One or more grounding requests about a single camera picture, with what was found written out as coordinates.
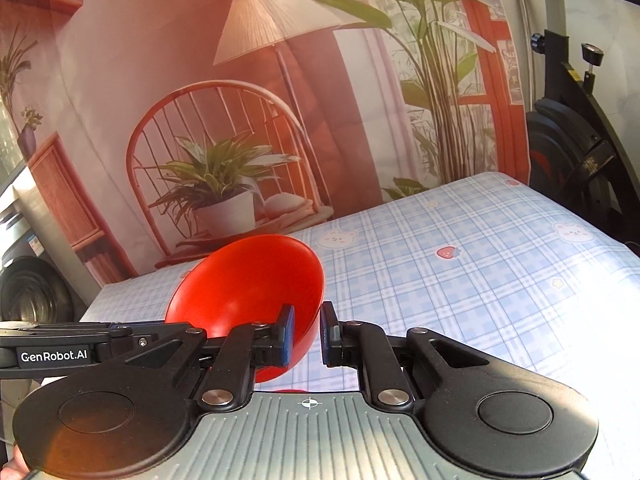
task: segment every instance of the washing machine door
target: washing machine door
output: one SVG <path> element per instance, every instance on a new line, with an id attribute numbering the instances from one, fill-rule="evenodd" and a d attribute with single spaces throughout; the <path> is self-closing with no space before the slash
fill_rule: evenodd
<path id="1" fill-rule="evenodd" d="M 59 323 L 74 320 L 71 294 L 57 270 L 34 256 L 12 260 L 0 274 L 3 321 Z"/>

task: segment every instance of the blue and white checkered tablecloth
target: blue and white checkered tablecloth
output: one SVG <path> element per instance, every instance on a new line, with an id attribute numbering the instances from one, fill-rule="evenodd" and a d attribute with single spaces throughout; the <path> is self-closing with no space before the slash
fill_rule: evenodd
<path id="1" fill-rule="evenodd" d="M 584 473 L 640 480 L 640 259 L 509 177 L 485 173 L 294 234 L 318 254 L 341 320 L 428 327 L 562 381 L 594 403 Z M 197 262 L 106 286 L 83 320 L 163 319 Z M 264 390 L 357 388 L 319 339 Z"/>

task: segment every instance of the vase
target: vase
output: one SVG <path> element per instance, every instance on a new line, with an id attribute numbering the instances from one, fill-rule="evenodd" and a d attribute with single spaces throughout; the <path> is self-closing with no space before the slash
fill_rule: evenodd
<path id="1" fill-rule="evenodd" d="M 18 147 L 22 152 L 25 161 L 29 161 L 31 156 L 36 152 L 36 136 L 28 124 L 25 124 L 18 134 Z"/>
<path id="2" fill-rule="evenodd" d="M 213 238 L 225 238 L 255 229 L 254 197 L 242 192 L 224 202 L 193 210 L 200 228 Z"/>

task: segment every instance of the red wooden chair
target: red wooden chair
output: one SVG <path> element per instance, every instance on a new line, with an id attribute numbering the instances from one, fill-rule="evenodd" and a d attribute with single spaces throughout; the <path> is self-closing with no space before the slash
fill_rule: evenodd
<path id="1" fill-rule="evenodd" d="M 296 162 L 273 168 L 273 180 L 259 183 L 257 203 L 288 192 L 306 199 L 299 209 L 279 218 L 258 218 L 252 231 L 213 238 L 192 212 L 180 218 L 177 208 L 151 206 L 174 184 L 163 180 L 159 165 L 186 160 L 176 137 L 187 137 L 201 146 L 238 135 L 247 142 L 268 144 L 273 153 L 299 157 Z M 322 203 L 328 196 L 318 162 L 300 123 L 287 104 L 259 86 L 231 80 L 190 84 L 159 100 L 135 127 L 127 147 L 127 174 L 149 229 L 165 254 L 156 263 L 164 267 L 202 258 L 238 238 L 260 233 L 288 234 L 320 222 L 334 212 Z"/>

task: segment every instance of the yellow warning sticker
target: yellow warning sticker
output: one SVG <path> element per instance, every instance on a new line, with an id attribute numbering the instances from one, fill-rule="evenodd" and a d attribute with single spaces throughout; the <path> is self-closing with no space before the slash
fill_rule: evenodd
<path id="1" fill-rule="evenodd" d="M 577 81 L 577 82 L 582 81 L 580 74 L 578 74 L 573 68 L 569 70 L 569 75 L 574 78 L 574 81 Z"/>

